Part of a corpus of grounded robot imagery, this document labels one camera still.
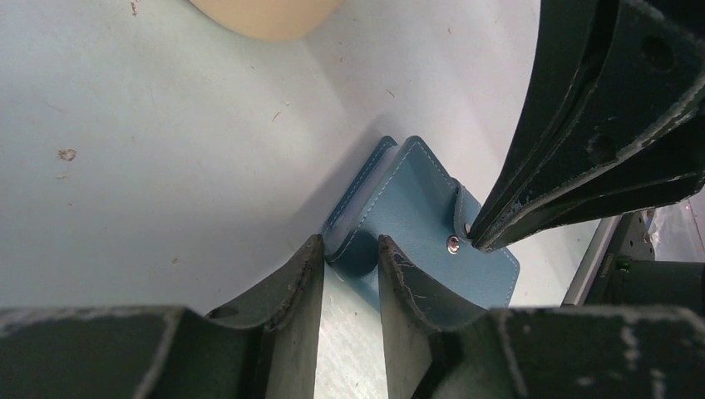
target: wallet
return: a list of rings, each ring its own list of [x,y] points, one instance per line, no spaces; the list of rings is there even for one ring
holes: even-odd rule
[[[379,309],[377,238],[389,235],[421,270],[483,308],[509,305],[519,262],[484,254],[467,233],[480,204],[417,136],[383,137],[326,220],[325,258],[336,275]]]

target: white table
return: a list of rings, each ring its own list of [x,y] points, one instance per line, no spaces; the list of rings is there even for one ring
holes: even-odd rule
[[[539,16],[537,0],[349,0],[266,43],[185,0],[136,6],[0,2],[0,306],[206,312],[318,230],[382,135],[422,136],[483,201]],[[512,245],[512,305],[560,303],[595,226]],[[326,284],[317,397],[384,397],[378,315]]]

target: wallet flap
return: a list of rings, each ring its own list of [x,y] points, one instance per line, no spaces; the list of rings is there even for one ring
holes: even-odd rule
[[[419,137],[406,140],[385,168],[345,240],[327,253],[338,275],[377,307],[377,239],[388,235],[419,269],[453,292],[483,308],[506,307],[519,274],[516,259],[505,249],[483,254],[465,234],[458,235],[459,250],[448,249],[457,227],[479,212],[472,195]]]
[[[344,237],[341,237],[340,235],[346,233],[346,231],[344,231],[345,227],[340,226],[340,224],[345,224],[345,221],[341,221],[341,219],[344,215],[355,212],[352,208],[357,208],[355,204],[351,204],[351,201],[356,202],[353,198],[359,197],[360,193],[358,193],[358,191],[365,186],[365,183],[376,171],[387,151],[396,146],[398,146],[397,142],[388,135],[385,135],[380,139],[374,151],[370,154],[367,161],[365,161],[365,164],[355,176],[355,179],[348,186],[348,189],[345,190],[343,199],[338,202],[333,212],[331,212],[330,216],[323,224],[321,235],[325,240],[324,247],[326,255],[335,252],[340,247],[340,244],[344,239]]]

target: beige object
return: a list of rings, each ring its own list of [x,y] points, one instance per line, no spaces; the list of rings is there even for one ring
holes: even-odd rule
[[[263,40],[293,40],[318,27],[343,0],[191,0],[217,23]]]

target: machine part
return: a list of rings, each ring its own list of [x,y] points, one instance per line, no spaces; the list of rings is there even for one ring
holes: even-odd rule
[[[624,260],[619,267],[620,304],[664,303],[705,316],[704,263]]]
[[[379,242],[391,399],[705,396],[705,323],[686,309],[487,312]]]
[[[476,248],[703,187],[702,15],[690,0],[541,2],[524,109],[471,227]]]
[[[579,306],[585,302],[585,297],[587,297],[599,266],[607,253],[607,246],[621,219],[621,216],[613,216],[600,220],[593,239],[585,250],[583,260],[575,272],[573,282],[568,287],[568,292],[565,293],[564,306]]]
[[[641,212],[622,216],[600,260],[597,274],[589,285],[585,305],[622,304],[621,299],[617,299],[621,282],[613,278],[615,274],[624,272],[619,270],[618,262],[625,259],[656,259],[651,243],[643,240],[646,231]]]
[[[312,398],[323,240],[206,318],[185,308],[8,309],[0,397]]]
[[[654,261],[644,214],[625,215],[599,257],[590,243],[583,263],[565,295],[564,305],[671,305],[705,314],[705,263]],[[598,227],[611,224],[608,219]]]

